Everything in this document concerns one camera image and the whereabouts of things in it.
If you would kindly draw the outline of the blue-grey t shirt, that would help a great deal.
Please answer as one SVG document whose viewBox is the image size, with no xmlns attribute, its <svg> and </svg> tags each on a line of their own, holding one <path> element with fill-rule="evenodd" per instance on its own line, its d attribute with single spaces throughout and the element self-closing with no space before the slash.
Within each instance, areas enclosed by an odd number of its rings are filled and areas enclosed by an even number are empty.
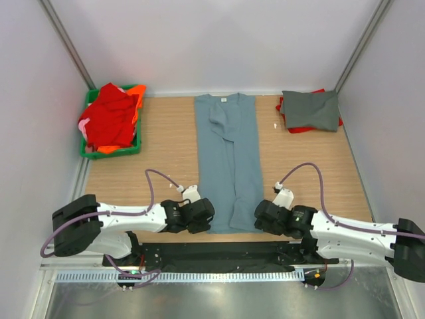
<svg viewBox="0 0 425 319">
<path fill-rule="evenodd" d="M 210 233 L 255 233 L 264 198 L 254 96 L 195 98 L 199 191 L 215 210 Z"/>
</svg>

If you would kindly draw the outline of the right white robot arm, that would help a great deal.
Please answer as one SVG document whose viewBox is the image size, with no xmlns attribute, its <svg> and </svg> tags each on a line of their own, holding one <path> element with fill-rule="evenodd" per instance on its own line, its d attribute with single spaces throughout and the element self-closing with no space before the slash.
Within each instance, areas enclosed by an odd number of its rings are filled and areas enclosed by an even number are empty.
<svg viewBox="0 0 425 319">
<path fill-rule="evenodd" d="M 424 232 L 410 219 L 368 223 L 302 205 L 286 209 L 268 200 L 257 206 L 254 216 L 255 228 L 299 239 L 299 255 L 307 263 L 349 259 L 391 267 L 402 278 L 424 282 Z"/>
</svg>

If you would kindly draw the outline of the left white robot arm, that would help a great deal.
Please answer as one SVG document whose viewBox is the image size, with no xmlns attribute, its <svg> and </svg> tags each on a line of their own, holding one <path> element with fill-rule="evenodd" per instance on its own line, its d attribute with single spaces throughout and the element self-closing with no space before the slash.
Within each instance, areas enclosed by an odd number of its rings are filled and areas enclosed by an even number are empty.
<svg viewBox="0 0 425 319">
<path fill-rule="evenodd" d="M 141 257 L 133 233 L 202 233 L 210 229 L 214 207 L 207 198 L 164 200 L 152 206 L 116 206 L 84 195 L 52 214 L 53 255 L 101 253 L 135 265 Z"/>
</svg>

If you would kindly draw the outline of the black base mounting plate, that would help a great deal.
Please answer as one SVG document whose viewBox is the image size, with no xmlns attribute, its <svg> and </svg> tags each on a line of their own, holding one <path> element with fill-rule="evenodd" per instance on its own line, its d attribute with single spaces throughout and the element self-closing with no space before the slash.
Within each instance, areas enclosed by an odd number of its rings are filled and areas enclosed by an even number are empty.
<svg viewBox="0 0 425 319">
<path fill-rule="evenodd" d="M 291 272 L 296 265 L 336 265 L 310 253 L 298 243 L 145 243 L 130 255 L 115 259 L 119 267 L 143 266 L 176 273 L 266 273 Z"/>
</svg>

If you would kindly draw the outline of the pink t shirt in bin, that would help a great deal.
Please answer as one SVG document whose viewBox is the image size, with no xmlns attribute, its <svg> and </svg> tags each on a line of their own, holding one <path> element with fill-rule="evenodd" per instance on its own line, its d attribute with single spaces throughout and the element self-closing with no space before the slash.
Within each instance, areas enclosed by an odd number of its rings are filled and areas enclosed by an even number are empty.
<svg viewBox="0 0 425 319">
<path fill-rule="evenodd" d="M 78 129 L 82 133 L 82 136 L 85 141 L 88 140 L 87 132 L 86 132 L 86 125 L 90 122 L 89 118 L 84 118 L 78 122 Z"/>
</svg>

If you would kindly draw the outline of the green plastic bin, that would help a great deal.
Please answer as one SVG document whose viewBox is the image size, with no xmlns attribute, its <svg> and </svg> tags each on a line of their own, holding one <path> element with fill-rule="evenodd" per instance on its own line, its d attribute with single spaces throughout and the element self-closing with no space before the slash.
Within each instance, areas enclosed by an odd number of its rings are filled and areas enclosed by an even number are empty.
<svg viewBox="0 0 425 319">
<path fill-rule="evenodd" d="M 138 154 L 141 150 L 141 108 L 146 86 L 107 83 L 86 94 L 78 122 L 89 118 L 88 140 L 83 136 L 80 155 L 89 160 Z"/>
</svg>

